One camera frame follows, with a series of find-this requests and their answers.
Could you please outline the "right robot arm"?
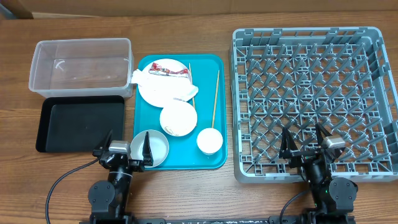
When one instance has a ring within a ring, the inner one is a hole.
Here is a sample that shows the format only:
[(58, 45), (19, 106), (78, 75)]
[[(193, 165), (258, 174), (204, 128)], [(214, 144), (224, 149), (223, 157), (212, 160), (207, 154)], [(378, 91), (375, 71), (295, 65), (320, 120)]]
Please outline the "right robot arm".
[(333, 177), (329, 170), (330, 165), (345, 150), (345, 141), (340, 136), (332, 135), (319, 123), (315, 125), (315, 130), (318, 146), (309, 151), (300, 151), (288, 128), (282, 129), (279, 157), (287, 159), (290, 168), (299, 170), (300, 176), (308, 184), (308, 190), (295, 195), (284, 205), (279, 222), (284, 222), (284, 212), (295, 199), (310, 192), (315, 207), (306, 208), (290, 223), (354, 223), (354, 217), (348, 214), (354, 210), (358, 185), (344, 177)]

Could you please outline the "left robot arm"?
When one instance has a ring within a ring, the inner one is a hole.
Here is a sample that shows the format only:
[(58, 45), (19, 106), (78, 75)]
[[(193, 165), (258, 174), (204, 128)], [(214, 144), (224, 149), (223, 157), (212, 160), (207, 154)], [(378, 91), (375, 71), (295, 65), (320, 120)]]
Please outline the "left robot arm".
[(126, 212), (132, 174), (144, 172), (153, 164), (149, 133), (145, 133), (142, 159), (131, 157), (130, 145), (113, 141), (112, 131), (93, 149), (99, 164), (109, 170), (107, 180), (94, 183), (88, 192), (91, 204), (90, 223), (137, 223), (133, 214)]

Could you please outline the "white napkin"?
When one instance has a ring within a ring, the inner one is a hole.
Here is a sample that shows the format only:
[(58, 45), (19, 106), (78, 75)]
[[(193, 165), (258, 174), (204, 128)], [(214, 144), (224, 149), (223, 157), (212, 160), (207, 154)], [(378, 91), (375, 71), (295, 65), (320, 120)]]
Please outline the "white napkin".
[(138, 85), (146, 101), (174, 98), (188, 101), (198, 93), (198, 87), (188, 78), (153, 75), (140, 70), (133, 71), (131, 83)]

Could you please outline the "white bowl with food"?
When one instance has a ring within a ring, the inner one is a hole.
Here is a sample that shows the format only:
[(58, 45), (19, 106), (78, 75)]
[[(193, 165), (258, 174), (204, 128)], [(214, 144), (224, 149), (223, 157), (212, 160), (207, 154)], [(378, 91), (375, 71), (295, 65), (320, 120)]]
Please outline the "white bowl with food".
[(170, 101), (160, 112), (160, 126), (171, 136), (186, 136), (194, 130), (197, 121), (195, 108), (185, 101)]

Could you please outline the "red snack wrapper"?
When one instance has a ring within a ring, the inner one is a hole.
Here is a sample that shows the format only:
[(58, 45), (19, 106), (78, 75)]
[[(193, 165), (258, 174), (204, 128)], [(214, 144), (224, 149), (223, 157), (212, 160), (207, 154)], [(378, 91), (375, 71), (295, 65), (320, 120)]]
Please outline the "red snack wrapper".
[(161, 76), (185, 77), (185, 78), (188, 77), (188, 70), (186, 68), (179, 71), (172, 71), (155, 62), (152, 63), (151, 68), (149, 69), (149, 73)]

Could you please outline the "grey shallow bowl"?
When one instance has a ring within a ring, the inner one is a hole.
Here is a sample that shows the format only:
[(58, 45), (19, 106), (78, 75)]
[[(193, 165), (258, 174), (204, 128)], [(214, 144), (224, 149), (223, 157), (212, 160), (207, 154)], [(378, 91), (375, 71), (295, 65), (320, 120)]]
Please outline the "grey shallow bowl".
[(153, 166), (146, 166), (146, 168), (155, 168), (165, 161), (169, 153), (169, 142), (160, 131), (149, 129), (140, 132), (136, 137), (134, 137), (130, 145), (131, 158), (143, 159), (142, 149), (146, 133), (149, 133), (149, 145), (154, 160)]

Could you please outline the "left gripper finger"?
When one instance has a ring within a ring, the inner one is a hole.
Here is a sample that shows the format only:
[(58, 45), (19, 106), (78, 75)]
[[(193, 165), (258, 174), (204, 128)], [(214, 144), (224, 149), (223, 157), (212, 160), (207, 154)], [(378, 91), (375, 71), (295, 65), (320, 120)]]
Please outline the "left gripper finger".
[(99, 144), (95, 147), (95, 150), (103, 150), (103, 149), (107, 149), (109, 147), (109, 145), (111, 144), (112, 141), (112, 134), (113, 134), (113, 130), (109, 130), (109, 132), (107, 133), (107, 135), (99, 142)]
[(144, 143), (142, 147), (142, 156), (143, 156), (143, 163), (145, 166), (153, 166), (153, 156), (152, 151), (150, 149), (150, 136), (149, 132), (146, 131)]

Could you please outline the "large white plate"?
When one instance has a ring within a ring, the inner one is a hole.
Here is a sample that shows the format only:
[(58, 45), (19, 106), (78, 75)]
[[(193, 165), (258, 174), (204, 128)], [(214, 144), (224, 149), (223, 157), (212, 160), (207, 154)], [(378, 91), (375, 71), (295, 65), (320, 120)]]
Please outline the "large white plate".
[(141, 97), (150, 105), (163, 108), (171, 100), (188, 101), (198, 92), (188, 68), (178, 60), (163, 58), (141, 70), (146, 76), (138, 85)]

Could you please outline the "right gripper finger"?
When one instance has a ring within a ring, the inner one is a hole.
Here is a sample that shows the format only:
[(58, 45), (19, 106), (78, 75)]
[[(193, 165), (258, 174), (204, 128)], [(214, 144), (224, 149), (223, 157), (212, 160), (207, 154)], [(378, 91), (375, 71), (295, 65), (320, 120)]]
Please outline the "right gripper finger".
[(317, 143), (318, 143), (318, 145), (321, 145), (323, 140), (326, 137), (332, 136), (332, 134), (329, 131), (327, 131), (325, 129), (325, 127), (323, 125), (321, 125), (320, 123), (317, 123), (315, 125), (315, 131), (316, 131), (316, 135), (317, 135)]
[(282, 129), (282, 143), (279, 152), (290, 152), (290, 151), (298, 151), (298, 148), (294, 142), (294, 139), (290, 131), (286, 127), (284, 127)]

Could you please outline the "small white cup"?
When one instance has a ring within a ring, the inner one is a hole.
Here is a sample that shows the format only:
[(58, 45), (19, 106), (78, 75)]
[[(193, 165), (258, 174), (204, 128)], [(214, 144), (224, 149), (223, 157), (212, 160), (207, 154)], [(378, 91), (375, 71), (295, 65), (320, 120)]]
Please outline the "small white cup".
[(215, 128), (206, 128), (197, 136), (197, 146), (202, 153), (212, 155), (218, 152), (223, 145), (223, 137)]

